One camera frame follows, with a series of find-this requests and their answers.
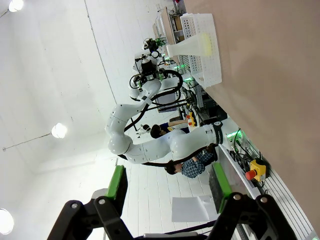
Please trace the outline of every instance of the man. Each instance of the man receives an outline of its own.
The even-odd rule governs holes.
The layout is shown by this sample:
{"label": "man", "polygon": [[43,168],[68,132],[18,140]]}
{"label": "man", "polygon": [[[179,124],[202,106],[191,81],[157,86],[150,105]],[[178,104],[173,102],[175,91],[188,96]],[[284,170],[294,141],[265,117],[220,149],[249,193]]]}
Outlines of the man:
{"label": "man", "polygon": [[174,175],[176,173],[182,173],[182,175],[194,179],[199,174],[203,173],[206,166],[218,159],[215,147],[218,145],[211,143],[205,150],[196,154],[191,159],[184,163],[174,164],[174,161],[170,160],[167,167],[164,169],[168,174]]}
{"label": "man", "polygon": [[[172,130],[174,130],[174,126],[179,125],[179,124],[187,124],[188,120],[178,120],[178,121],[170,121],[170,122],[166,122],[163,123],[161,125],[153,125],[153,127],[151,128],[151,132],[150,135],[151,137],[153,137],[154,139],[160,138],[161,136],[171,132]],[[188,127],[184,127],[184,128],[180,128],[182,131],[184,131],[186,134],[189,133],[189,128]]]}

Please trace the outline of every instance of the white paper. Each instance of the white paper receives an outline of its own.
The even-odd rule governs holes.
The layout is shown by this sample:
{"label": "white paper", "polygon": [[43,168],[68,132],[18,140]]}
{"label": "white paper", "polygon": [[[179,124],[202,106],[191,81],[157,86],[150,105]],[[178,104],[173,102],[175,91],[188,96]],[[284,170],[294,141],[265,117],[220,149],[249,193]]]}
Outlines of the white paper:
{"label": "white paper", "polygon": [[172,222],[205,222],[218,218],[213,197],[173,197]]}

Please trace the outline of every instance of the white plastic basket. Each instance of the white plastic basket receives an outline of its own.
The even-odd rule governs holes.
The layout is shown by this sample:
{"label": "white plastic basket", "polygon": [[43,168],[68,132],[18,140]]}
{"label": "white plastic basket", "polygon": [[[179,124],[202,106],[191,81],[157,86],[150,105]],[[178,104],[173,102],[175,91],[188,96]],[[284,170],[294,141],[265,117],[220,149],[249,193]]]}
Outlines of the white plastic basket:
{"label": "white plastic basket", "polygon": [[220,56],[214,18],[210,13],[185,13],[181,17],[184,38],[206,33],[210,39],[212,55],[189,56],[192,76],[204,88],[222,82]]}

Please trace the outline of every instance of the bolt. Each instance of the bolt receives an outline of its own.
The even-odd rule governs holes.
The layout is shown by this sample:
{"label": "bolt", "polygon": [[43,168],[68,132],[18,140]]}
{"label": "bolt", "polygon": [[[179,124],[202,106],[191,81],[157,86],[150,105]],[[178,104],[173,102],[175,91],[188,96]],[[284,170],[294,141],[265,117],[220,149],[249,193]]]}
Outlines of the bolt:
{"label": "bolt", "polygon": [[234,200],[240,200],[241,196],[239,194],[236,194],[236,195],[233,196],[233,199]]}
{"label": "bolt", "polygon": [[263,196],[261,199],[260,199],[260,202],[262,202],[262,203],[266,203],[266,202],[268,202],[268,199],[265,197],[265,196]]}

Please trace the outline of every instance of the light bulb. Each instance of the light bulb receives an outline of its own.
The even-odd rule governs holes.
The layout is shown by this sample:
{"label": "light bulb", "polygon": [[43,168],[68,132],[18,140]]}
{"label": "light bulb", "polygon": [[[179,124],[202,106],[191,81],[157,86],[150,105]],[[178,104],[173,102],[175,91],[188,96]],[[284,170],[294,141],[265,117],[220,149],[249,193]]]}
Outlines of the light bulb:
{"label": "light bulb", "polygon": [[23,6],[24,6],[23,0],[12,0],[9,4],[9,11],[13,13],[16,11],[20,11]]}
{"label": "light bulb", "polygon": [[7,210],[0,208],[0,233],[3,235],[11,233],[14,225],[14,219],[11,214]]}
{"label": "light bulb", "polygon": [[54,136],[57,139],[63,139],[66,136],[67,133],[67,127],[62,125],[61,123],[57,123],[53,126],[51,130],[52,136]]}

